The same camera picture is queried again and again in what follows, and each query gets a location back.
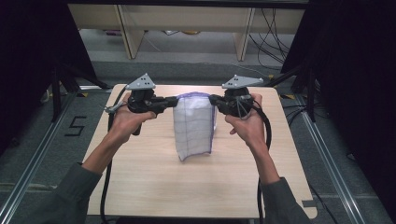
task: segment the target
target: aluminum rail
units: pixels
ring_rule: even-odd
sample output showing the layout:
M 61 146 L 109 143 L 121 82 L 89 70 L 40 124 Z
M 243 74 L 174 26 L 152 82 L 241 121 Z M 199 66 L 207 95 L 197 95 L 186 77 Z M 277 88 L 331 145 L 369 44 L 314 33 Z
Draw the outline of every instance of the aluminum rail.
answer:
M 298 105 L 305 104 L 305 101 L 301 95 L 296 95 L 296 99 Z M 364 217 L 361 214 L 361 210 L 359 209 L 358 204 L 356 203 L 356 200 L 352 195 L 352 192 L 347 186 L 345 179 L 343 178 L 340 170 L 338 169 L 337 164 L 332 158 L 332 154 L 327 148 L 326 143 L 324 142 L 318 130 L 317 124 L 315 122 L 312 122 L 311 118 L 309 118 L 308 113 L 302 112 L 302 114 L 303 114 L 304 122 L 308 127 L 308 130 L 311 133 L 312 138 L 314 139 L 320 157 L 323 159 L 324 165 L 329 173 L 332 183 L 334 184 L 334 187 L 337 190 L 337 193 L 346 209 L 346 212 L 351 222 L 354 224 L 366 223 Z
M 2 224 L 8 224 L 8 222 L 12 219 L 12 216 L 17 210 L 26 190 L 29 188 L 31 180 L 35 176 L 35 173 L 37 172 L 41 162 L 46 156 L 50 148 L 50 144 L 52 143 L 56 132 L 62 124 L 67 109 L 76 98 L 76 96 L 76 92 L 69 92 L 68 95 L 64 98 L 62 113 L 55 121 L 51 123 L 51 125 L 47 129 L 47 132 L 44 135 L 44 138 L 38 146 L 37 150 L 35 151 L 35 154 L 33 155 L 32 159 L 30 159 L 28 165 L 24 169 L 20 179 L 18 180 L 14 189 L 11 191 L 6 202 L 2 205 L 0 211 L 0 221 Z

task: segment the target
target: black panel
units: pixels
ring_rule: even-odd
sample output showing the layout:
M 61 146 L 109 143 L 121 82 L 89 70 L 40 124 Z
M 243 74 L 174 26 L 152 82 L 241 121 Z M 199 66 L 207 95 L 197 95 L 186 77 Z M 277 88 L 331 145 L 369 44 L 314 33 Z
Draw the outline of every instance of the black panel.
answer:
M 396 221 L 394 1 L 348 2 L 332 44 L 322 95 L 348 148 Z
M 1 155 L 39 105 L 55 66 L 96 76 L 66 3 L 7 0 L 0 8 Z

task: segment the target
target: wooden table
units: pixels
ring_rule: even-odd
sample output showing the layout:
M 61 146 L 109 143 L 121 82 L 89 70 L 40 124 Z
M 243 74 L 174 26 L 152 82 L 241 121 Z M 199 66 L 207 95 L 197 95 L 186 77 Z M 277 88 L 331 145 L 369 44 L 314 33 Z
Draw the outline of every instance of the wooden table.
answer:
M 124 85 L 117 85 L 107 105 L 113 105 Z M 273 142 L 270 153 L 281 176 L 285 176 L 299 205 L 312 201 L 277 92 L 272 88 L 249 88 L 263 96 L 263 110 L 271 121 Z M 167 86 L 155 89 L 158 96 L 191 91 L 223 95 L 221 87 Z M 104 113 L 87 150 L 86 157 L 106 135 L 108 114 Z M 231 125 L 217 115 L 217 129 L 210 155 L 180 161 L 175 147 L 173 109 L 142 126 L 113 160 L 106 198 L 106 214 L 143 217 L 228 217 L 257 218 L 258 173 L 253 157 Z M 91 196 L 89 215 L 99 214 L 105 176 Z M 306 207 L 310 218 L 316 207 Z

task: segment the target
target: wrist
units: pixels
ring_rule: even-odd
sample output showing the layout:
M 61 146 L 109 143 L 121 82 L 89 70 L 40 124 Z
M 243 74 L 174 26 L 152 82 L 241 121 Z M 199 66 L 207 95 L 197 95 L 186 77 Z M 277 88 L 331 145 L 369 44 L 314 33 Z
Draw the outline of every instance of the wrist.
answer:
M 268 147 L 264 142 L 257 143 L 254 146 L 249 146 L 249 148 L 256 161 L 260 161 L 270 156 L 268 152 Z
M 119 136 L 115 132 L 108 132 L 107 135 L 103 138 L 101 145 L 107 149 L 118 149 L 122 146 L 123 142 L 120 140 Z

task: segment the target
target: gray carpet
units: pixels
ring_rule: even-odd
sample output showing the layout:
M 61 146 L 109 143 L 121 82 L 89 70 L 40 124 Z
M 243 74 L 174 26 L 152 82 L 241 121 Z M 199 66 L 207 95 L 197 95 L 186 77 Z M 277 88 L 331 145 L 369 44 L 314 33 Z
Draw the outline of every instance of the gray carpet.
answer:
M 268 74 L 278 76 L 277 71 L 260 66 L 247 66 L 247 68 L 257 70 L 261 74 L 227 64 L 98 62 L 92 64 L 99 79 L 110 85 L 131 82 L 145 73 L 148 73 L 156 84 L 186 85 L 220 85 L 234 74 L 246 77 L 263 77 L 264 81 L 268 80 L 265 77 Z M 87 81 L 80 79 L 78 83 L 80 85 L 90 85 Z M 291 83 L 292 78 L 279 84 L 276 89 L 280 94 L 288 94 L 290 93 Z M 34 184 L 40 184 L 42 188 L 29 189 L 11 223 L 20 223 L 21 219 L 26 217 L 28 212 L 37 205 L 37 202 L 48 193 L 44 187 L 56 186 L 70 165 L 83 159 L 108 95 L 108 93 L 89 93 L 87 97 L 78 97 L 74 100 L 46 158 L 32 181 Z M 282 99 L 281 103 L 283 106 L 296 105 L 296 101 L 290 99 Z M 295 107 L 285 108 L 285 115 L 295 109 Z M 325 109 L 317 106 L 315 111 L 321 134 L 339 165 L 347 184 L 357 198 L 367 223 L 391 223 L 357 163 L 346 157 L 347 148 L 334 128 L 331 118 L 326 118 Z M 70 128 L 75 116 L 86 117 L 75 121 L 75 125 L 84 126 L 84 129 L 80 136 L 65 136 L 78 132 L 77 129 Z M 47 130 L 50 119 L 51 102 L 48 102 L 35 111 L 34 118 L 26 125 L 24 132 L 19 136 L 21 144 L 18 147 L 9 148 L 0 158 L 1 183 L 15 183 L 18 180 Z M 301 115 L 296 117 L 290 129 L 308 181 L 337 218 L 338 223 L 351 223 Z M 9 189 L 3 186 L 0 192 L 0 200 L 3 202 L 8 194 Z M 318 197 L 314 196 L 314 198 L 318 205 L 318 216 L 313 219 L 313 223 L 333 223 Z M 101 223 L 101 221 L 98 216 L 89 216 L 86 223 Z

